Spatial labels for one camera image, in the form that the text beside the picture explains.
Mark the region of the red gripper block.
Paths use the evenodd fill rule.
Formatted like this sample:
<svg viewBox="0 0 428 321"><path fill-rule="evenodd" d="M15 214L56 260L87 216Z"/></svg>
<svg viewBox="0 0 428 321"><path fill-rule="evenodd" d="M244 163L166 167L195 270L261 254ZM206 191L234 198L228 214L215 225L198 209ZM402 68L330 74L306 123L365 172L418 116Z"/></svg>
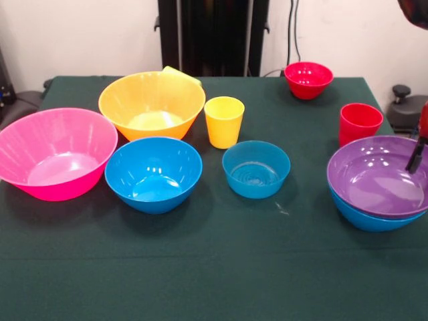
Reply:
<svg viewBox="0 0 428 321"><path fill-rule="evenodd" d="M419 165L421 164L421 161L423 158L423 150L425 148L425 145L427 144L426 137L428 137L428 102L424 104L421 110L421 116L420 116L419 125L418 125L418 133L419 133L419 138L411 154L409 162L405 167L405 170L410 174L414 174L419 168Z"/></svg>

